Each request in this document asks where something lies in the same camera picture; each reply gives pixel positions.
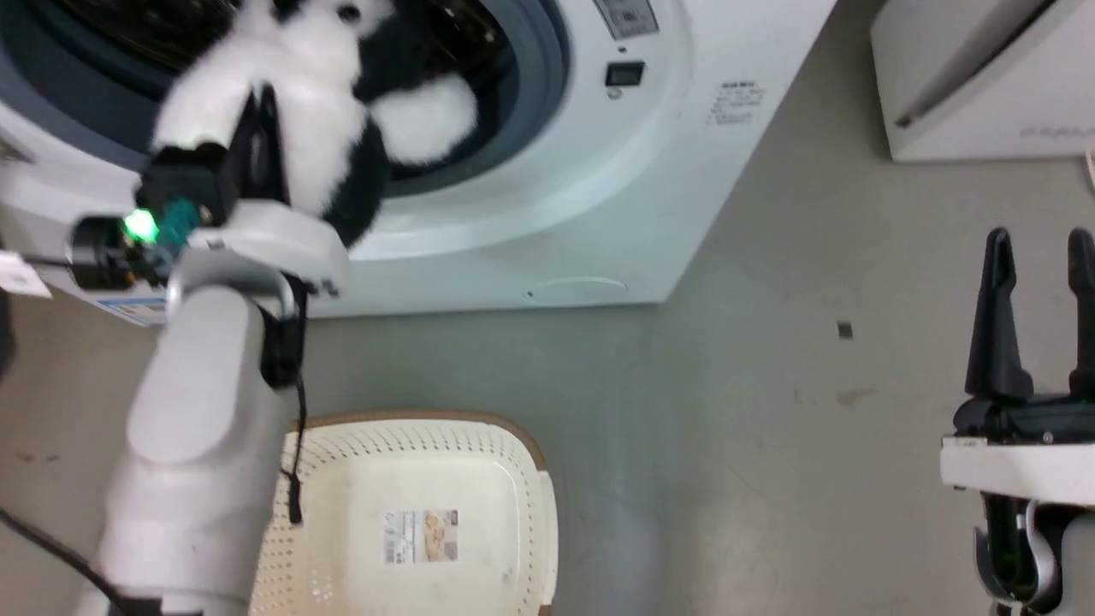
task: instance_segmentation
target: laundry basket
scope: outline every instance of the laundry basket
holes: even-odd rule
[[[254,615],[551,613],[558,519],[543,454],[485,414],[382,412],[308,423],[304,521],[275,497]],[[284,458],[292,458],[296,433]]]

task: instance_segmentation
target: floor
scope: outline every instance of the floor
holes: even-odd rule
[[[1063,388],[1065,237],[1095,195],[1070,161],[890,163],[878,5],[840,2],[667,304],[319,323],[311,405],[528,428],[558,490],[560,615],[986,613],[977,498],[937,473],[984,235],[1012,230],[1024,361]],[[89,551],[155,335],[64,297],[19,302],[16,328],[0,502]],[[9,535],[0,555],[0,614],[66,613],[70,573]]]

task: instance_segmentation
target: control display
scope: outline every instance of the control display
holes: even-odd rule
[[[604,74],[604,85],[609,88],[638,85],[643,81],[645,68],[645,62],[612,62]]]

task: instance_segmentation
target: cable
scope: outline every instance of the cable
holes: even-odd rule
[[[23,259],[23,263],[27,265],[38,265],[42,267],[61,267],[65,269],[70,269],[79,263],[71,263],[66,258],[56,258],[53,256],[39,256],[37,254],[19,254],[16,255]]]
[[[68,565],[77,573],[79,573],[80,577],[91,582],[92,585],[99,589],[99,592],[106,596],[106,600],[111,602],[111,605],[113,605],[118,613],[122,614],[122,616],[129,615],[129,608],[126,606],[126,601],[118,594],[118,591],[115,590],[110,582],[103,579],[102,576],[96,573],[95,570],[88,565],[88,560],[85,558],[66,547],[57,539],[50,537],[33,524],[23,522],[22,520],[15,518],[4,509],[0,509],[0,524],[3,524],[10,528],[12,533],[15,533],[38,548],[42,548],[65,565]]]
[[[292,454],[292,470],[281,469],[281,475],[289,480],[289,523],[293,526],[304,521],[300,507],[300,451],[304,444],[304,425],[308,423],[308,399],[304,394],[304,374],[297,375],[297,403],[300,411],[297,417],[297,446]]]

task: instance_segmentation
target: label sticker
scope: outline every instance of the label sticker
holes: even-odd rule
[[[15,294],[47,298],[54,295],[34,267],[27,265],[22,256],[2,249],[0,249],[0,288]]]
[[[764,102],[766,91],[756,81],[726,81],[715,92],[715,102],[707,114],[707,126],[752,124],[752,109]]]
[[[612,38],[621,40],[658,32],[658,20],[647,0],[595,0],[612,33]]]
[[[101,299],[105,310],[141,326],[162,326],[168,323],[168,305],[163,298],[145,297],[125,299]]]
[[[384,565],[456,562],[457,510],[427,509],[384,514]]]

